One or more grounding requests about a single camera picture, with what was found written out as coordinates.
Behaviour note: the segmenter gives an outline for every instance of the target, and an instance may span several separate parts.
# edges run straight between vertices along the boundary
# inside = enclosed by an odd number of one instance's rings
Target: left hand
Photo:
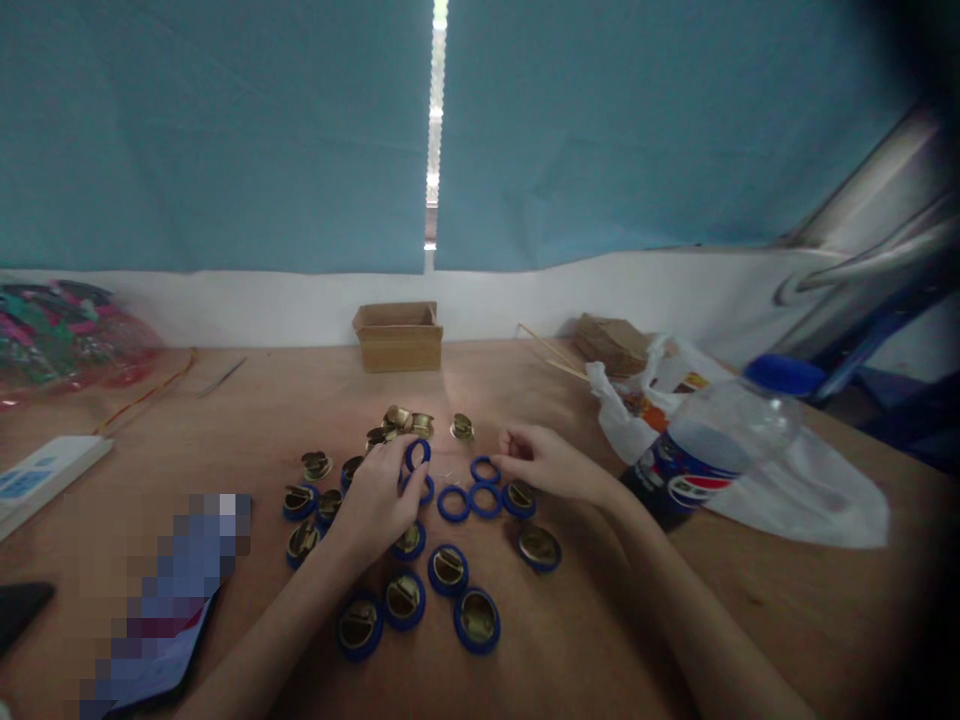
[[[420,494],[429,470],[421,463],[400,495],[398,478],[407,447],[416,435],[401,435],[375,445],[353,476],[324,543],[336,543],[355,560],[362,572],[380,557],[417,519]]]

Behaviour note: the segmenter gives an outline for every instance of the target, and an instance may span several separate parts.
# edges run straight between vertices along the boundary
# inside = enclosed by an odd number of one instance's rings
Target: bottle label
[[[697,460],[669,431],[657,438],[633,471],[644,490],[663,497],[676,513],[693,512],[740,475]]]

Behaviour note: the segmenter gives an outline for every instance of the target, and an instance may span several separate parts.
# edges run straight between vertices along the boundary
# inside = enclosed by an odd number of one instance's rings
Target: electrical wire
[[[197,349],[196,349],[196,348],[190,348],[190,357],[187,359],[186,364],[185,364],[182,368],[180,368],[179,371],[177,371],[176,373],[174,373],[173,375],[171,375],[170,377],[168,377],[166,380],[164,380],[162,383],[160,383],[159,385],[157,385],[157,386],[154,387],[153,389],[148,390],[147,392],[145,392],[143,395],[141,395],[140,397],[138,397],[138,398],[137,398],[136,400],[134,400],[132,403],[129,403],[129,404],[127,404],[127,405],[124,405],[122,408],[120,408],[119,410],[117,410],[117,412],[115,412],[115,413],[114,413],[113,415],[111,415],[109,418],[107,418],[107,419],[104,420],[102,423],[100,423],[100,424],[97,426],[97,429],[93,431],[93,434],[94,434],[94,435],[103,435],[104,431],[105,431],[110,425],[112,425],[114,422],[116,422],[117,419],[118,419],[121,415],[123,415],[125,412],[127,412],[127,410],[129,410],[130,408],[132,408],[132,407],[134,407],[134,406],[136,406],[136,405],[139,405],[139,404],[142,403],[144,400],[150,399],[151,397],[153,397],[153,396],[156,395],[157,393],[162,392],[163,390],[167,389],[167,388],[171,385],[171,383],[173,383],[175,380],[177,380],[177,379],[183,377],[184,375],[186,375],[186,374],[190,371],[190,368],[193,367],[194,363],[196,363],[196,361],[197,361]]]

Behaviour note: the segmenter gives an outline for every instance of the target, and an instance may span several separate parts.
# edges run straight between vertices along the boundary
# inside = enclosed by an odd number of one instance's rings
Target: wooden stick
[[[545,359],[548,363],[550,363],[551,365],[553,365],[555,368],[557,368],[558,370],[563,370],[564,372],[570,373],[571,375],[573,375],[573,376],[576,377],[576,378],[580,378],[581,380],[586,380],[587,382],[590,382],[590,378],[587,377],[584,373],[578,372],[577,370],[573,370],[573,369],[571,369],[571,368],[568,368],[566,365],[563,365],[563,364],[561,364],[561,363],[558,363],[556,360],[550,360],[550,359],[548,359],[548,358],[544,358],[544,359]]]
[[[519,325],[521,328],[523,328],[523,329],[526,330],[528,333],[530,333],[530,335],[533,336],[533,339],[536,340],[537,342],[539,342],[541,345],[543,345],[547,350],[549,350],[549,351],[552,352],[554,355],[556,355],[558,358],[560,358],[561,360],[563,360],[563,363],[564,363],[567,367],[569,367],[571,370],[575,370],[576,372],[583,374],[583,371],[582,371],[580,368],[578,368],[578,367],[577,367],[577,364],[576,364],[572,359],[570,359],[567,355],[565,355],[564,353],[562,353],[562,352],[560,352],[559,350],[557,350],[553,345],[551,345],[551,344],[548,343],[546,340],[544,340],[542,337],[540,337],[539,335],[537,335],[533,330],[531,330],[530,328],[528,328],[528,327],[527,327],[526,325],[524,325],[523,323],[517,323],[517,325]]]

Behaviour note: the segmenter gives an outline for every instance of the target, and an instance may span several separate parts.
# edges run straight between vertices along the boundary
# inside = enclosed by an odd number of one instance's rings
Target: hand
[[[417,467],[403,495],[398,485],[401,467],[407,474],[404,453],[416,439],[416,435],[401,435],[370,450],[323,539],[324,543],[340,544],[360,566],[358,572],[368,568],[417,519],[428,463]]]
[[[502,472],[533,487],[596,504],[611,476],[549,428],[515,425],[500,432],[500,455],[490,458]]]

